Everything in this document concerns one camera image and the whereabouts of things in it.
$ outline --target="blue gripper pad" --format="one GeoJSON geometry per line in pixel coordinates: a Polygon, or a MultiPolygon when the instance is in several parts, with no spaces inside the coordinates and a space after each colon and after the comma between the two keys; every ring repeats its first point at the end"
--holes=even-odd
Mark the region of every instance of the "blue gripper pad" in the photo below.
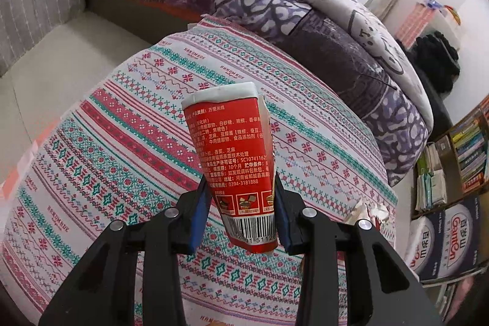
{"type": "Polygon", "coordinates": [[[282,193],[284,187],[278,175],[275,175],[275,199],[273,200],[273,209],[275,210],[275,226],[277,227],[280,244],[288,253],[292,245],[290,239],[290,222],[289,215],[285,211],[284,199],[282,193]]]}
{"type": "Polygon", "coordinates": [[[275,175],[275,226],[278,238],[285,251],[290,255],[303,254],[310,242],[309,231],[298,223],[302,209],[306,207],[302,197],[292,191],[286,191],[278,174],[275,175]]]}
{"type": "Polygon", "coordinates": [[[212,201],[210,187],[204,176],[202,176],[196,194],[199,199],[192,217],[189,240],[189,249],[192,253],[199,247],[202,238],[204,237],[205,225],[207,223],[207,217],[209,216],[209,209],[212,201]]]}

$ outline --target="red stripe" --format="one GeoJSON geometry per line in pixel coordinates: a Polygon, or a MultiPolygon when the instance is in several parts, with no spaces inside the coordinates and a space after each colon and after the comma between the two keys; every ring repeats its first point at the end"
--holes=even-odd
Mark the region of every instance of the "red stripe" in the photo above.
{"type": "MultiPolygon", "coordinates": [[[[97,135],[95,133],[95,128],[92,126],[92,124],[90,123],[90,121],[85,118],[79,111],[76,111],[76,114],[78,115],[78,117],[83,121],[85,122],[85,125],[87,127],[89,127],[90,129],[92,129],[92,131],[94,132],[93,134],[96,135],[98,137],[99,140],[103,140],[105,143],[106,143],[106,146],[107,148],[109,148],[109,146],[116,152],[119,154],[119,156],[121,158],[125,158],[127,159],[129,162],[131,162],[131,155],[130,154],[127,154],[125,153],[124,151],[121,151],[119,148],[117,148],[113,143],[111,143],[106,137],[104,136],[101,136],[101,135],[97,135]]],[[[152,173],[150,173],[148,170],[145,170],[141,165],[138,165],[138,164],[133,164],[134,168],[137,169],[137,170],[140,170],[142,173],[146,173],[146,175],[150,176],[154,181],[156,181],[158,184],[160,184],[162,187],[165,187],[165,189],[167,189],[168,191],[170,192],[173,192],[175,194],[175,196],[180,196],[180,194],[182,194],[181,191],[175,191],[175,188],[174,187],[170,187],[168,184],[166,184],[161,178],[158,178],[156,177],[155,175],[153,175],[152,173]]]]}
{"type": "Polygon", "coordinates": [[[124,89],[117,86],[112,80],[107,80],[104,86],[106,86],[107,89],[114,92],[114,94],[118,95],[119,98],[123,99],[128,105],[131,106],[131,108],[137,109],[139,112],[141,112],[141,114],[145,115],[150,119],[153,119],[155,122],[158,122],[160,125],[165,126],[169,130],[174,129],[172,133],[178,136],[180,140],[184,141],[186,144],[189,144],[192,147],[194,146],[194,143],[192,143],[188,131],[185,131],[178,125],[171,123],[170,121],[162,117],[157,112],[153,111],[150,107],[146,106],[138,99],[134,99],[133,97],[131,97],[126,91],[124,91],[124,89]]]}
{"type": "Polygon", "coordinates": [[[31,303],[36,309],[43,313],[47,307],[47,301],[44,300],[38,293],[38,290],[32,286],[32,284],[25,278],[24,273],[20,270],[18,264],[14,262],[13,257],[7,251],[7,246],[10,246],[8,242],[3,243],[3,258],[5,265],[10,272],[12,278],[17,282],[18,287],[24,292],[31,303]]]}
{"type": "MultiPolygon", "coordinates": [[[[109,112],[112,112],[112,114],[122,121],[122,123],[125,123],[138,131],[151,143],[154,143],[163,151],[171,153],[176,159],[189,167],[194,168],[194,170],[199,169],[199,159],[194,152],[170,137],[158,126],[153,126],[148,120],[141,117],[140,114],[134,112],[124,104],[121,104],[120,101],[113,97],[109,92],[104,89],[97,89],[91,96],[96,101],[99,101],[109,112]]],[[[172,107],[166,106],[165,108],[173,113],[172,107]]],[[[183,118],[183,114],[178,113],[178,111],[175,111],[173,114],[183,118]]]]}
{"type": "Polygon", "coordinates": [[[177,184],[183,189],[195,189],[197,184],[180,171],[171,167],[168,163],[163,162],[157,155],[150,153],[145,146],[133,140],[124,131],[116,127],[112,122],[106,119],[92,104],[84,101],[80,106],[90,118],[109,134],[119,144],[131,151],[140,161],[165,176],[168,180],[177,184]]]}

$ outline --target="barcode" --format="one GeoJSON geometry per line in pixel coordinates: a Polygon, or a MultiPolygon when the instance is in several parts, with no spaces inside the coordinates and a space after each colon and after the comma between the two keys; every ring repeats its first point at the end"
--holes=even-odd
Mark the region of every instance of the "barcode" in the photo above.
{"type": "Polygon", "coordinates": [[[248,217],[229,217],[223,214],[222,221],[231,237],[249,244],[267,243],[276,239],[274,214],[248,217]]]}

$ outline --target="book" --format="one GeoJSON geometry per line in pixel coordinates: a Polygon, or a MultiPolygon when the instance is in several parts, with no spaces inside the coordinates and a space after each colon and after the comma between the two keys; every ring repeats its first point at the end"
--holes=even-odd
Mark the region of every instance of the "book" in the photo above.
{"type": "Polygon", "coordinates": [[[466,174],[464,177],[462,177],[462,182],[465,182],[467,180],[470,180],[472,177],[478,175],[479,173],[484,173],[484,164],[481,163],[478,167],[474,168],[470,173],[466,174]]]}
{"type": "Polygon", "coordinates": [[[472,191],[474,188],[477,188],[481,184],[482,184],[482,178],[480,180],[476,181],[475,183],[473,183],[472,185],[469,185],[468,187],[464,188],[464,193],[468,193],[468,192],[472,191]]]}
{"type": "Polygon", "coordinates": [[[426,221],[426,217],[420,217],[412,220],[409,224],[407,248],[403,259],[408,267],[410,266],[411,260],[415,257],[416,251],[419,249],[419,242],[421,242],[423,230],[426,228],[426,221]]]}
{"type": "Polygon", "coordinates": [[[484,174],[479,173],[478,175],[472,177],[470,180],[464,182],[464,192],[469,191],[472,188],[475,188],[477,183],[480,185],[480,181],[483,179],[484,174]]]}
{"type": "Polygon", "coordinates": [[[445,310],[446,308],[448,307],[448,297],[447,296],[443,296],[442,298],[442,303],[439,305],[439,308],[438,308],[438,313],[440,314],[440,316],[442,317],[442,319],[444,318],[444,313],[445,313],[445,310]]]}
{"type": "Polygon", "coordinates": [[[417,211],[424,211],[425,210],[425,207],[424,207],[424,204],[423,204],[423,198],[425,198],[425,187],[424,187],[424,183],[423,183],[423,174],[422,175],[419,175],[417,177],[417,190],[416,190],[416,193],[417,193],[417,197],[416,197],[416,207],[415,209],[417,211]]]}
{"type": "Polygon", "coordinates": [[[460,170],[463,170],[469,165],[475,158],[477,158],[480,154],[483,153],[483,148],[479,148],[477,151],[475,151],[473,154],[471,154],[467,159],[462,161],[460,163],[460,170]]]}
{"type": "Polygon", "coordinates": [[[465,134],[459,141],[455,143],[455,148],[460,148],[472,140],[478,133],[480,133],[481,128],[478,125],[473,126],[467,134],[465,134]]]}
{"type": "Polygon", "coordinates": [[[426,188],[426,209],[433,208],[433,197],[431,194],[431,176],[429,174],[425,174],[425,188],[426,188]]]}
{"type": "Polygon", "coordinates": [[[458,161],[461,162],[467,159],[474,151],[478,150],[480,147],[484,145],[484,137],[481,135],[477,141],[474,141],[473,145],[468,147],[465,152],[460,153],[458,156],[458,161]]]}
{"type": "Polygon", "coordinates": [[[486,118],[489,116],[489,96],[482,100],[481,109],[486,118]]]}
{"type": "Polygon", "coordinates": [[[470,165],[464,168],[460,174],[462,178],[465,178],[471,174],[474,174],[474,171],[478,168],[483,168],[484,162],[486,161],[486,154],[481,153],[476,159],[474,159],[470,165]]]}
{"type": "Polygon", "coordinates": [[[459,155],[463,154],[465,151],[467,151],[467,149],[469,149],[471,146],[473,146],[474,143],[476,143],[478,140],[480,140],[481,137],[483,138],[482,133],[479,133],[475,137],[472,137],[472,139],[468,143],[465,143],[464,145],[462,145],[461,147],[458,147],[456,149],[457,153],[459,155]]]}
{"type": "Polygon", "coordinates": [[[417,174],[422,175],[428,172],[428,163],[426,162],[426,154],[425,151],[422,151],[419,159],[416,162],[417,166],[417,174]]]}
{"type": "Polygon", "coordinates": [[[451,304],[452,304],[452,300],[453,300],[453,296],[455,295],[455,291],[456,290],[457,290],[457,285],[456,284],[451,284],[447,288],[447,292],[445,293],[445,297],[447,298],[446,299],[446,303],[445,303],[445,305],[443,307],[443,311],[441,311],[439,313],[441,315],[443,321],[447,317],[447,313],[450,310],[450,307],[451,307],[451,304]]]}
{"type": "Polygon", "coordinates": [[[464,302],[465,298],[472,290],[476,275],[465,275],[464,279],[456,282],[457,287],[455,288],[455,294],[453,295],[452,302],[450,303],[450,309],[446,317],[443,320],[444,324],[447,324],[450,319],[452,319],[456,313],[459,311],[461,304],[464,302]]]}
{"type": "Polygon", "coordinates": [[[469,115],[466,118],[465,122],[463,122],[451,133],[453,143],[459,141],[464,136],[464,134],[470,130],[470,128],[474,125],[476,121],[477,124],[479,123],[479,116],[480,112],[475,111],[472,115],[469,115]]]}
{"type": "Polygon", "coordinates": [[[430,143],[425,148],[426,152],[426,163],[428,165],[428,169],[431,172],[435,170],[442,169],[442,163],[439,159],[438,150],[436,149],[436,145],[434,143],[430,143]]]}
{"type": "Polygon", "coordinates": [[[443,169],[435,170],[431,176],[431,197],[433,205],[447,203],[447,184],[443,169]]]}
{"type": "Polygon", "coordinates": [[[484,182],[489,180],[489,148],[487,149],[486,167],[484,170],[484,182]]]}

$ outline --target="bookshelf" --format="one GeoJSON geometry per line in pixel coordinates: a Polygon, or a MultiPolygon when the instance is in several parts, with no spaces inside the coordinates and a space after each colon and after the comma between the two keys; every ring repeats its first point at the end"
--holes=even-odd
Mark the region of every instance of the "bookshelf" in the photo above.
{"type": "MultiPolygon", "coordinates": [[[[438,152],[439,160],[445,176],[447,203],[434,206],[432,209],[426,211],[417,211],[413,209],[413,219],[450,207],[468,196],[475,196],[489,191],[489,178],[482,177],[480,183],[476,183],[476,185],[473,186],[468,186],[468,182],[471,179],[467,178],[467,176],[470,176],[471,174],[467,174],[466,169],[461,170],[461,165],[465,167],[470,166],[472,161],[476,161],[477,157],[480,157],[480,160],[483,157],[482,154],[485,154],[486,158],[483,161],[482,168],[482,173],[484,174],[487,162],[487,153],[489,151],[488,120],[489,95],[482,100],[478,106],[470,111],[460,122],[442,134],[442,136],[435,141],[436,150],[438,152]],[[478,140],[478,145],[480,145],[480,147],[471,154],[473,159],[471,160],[470,156],[460,158],[461,154],[464,153],[464,148],[470,149],[470,144],[475,144],[474,140],[478,140]]],[[[475,179],[475,177],[478,175],[480,176],[480,172],[475,173],[475,175],[472,176],[473,179],[475,179]]]]}

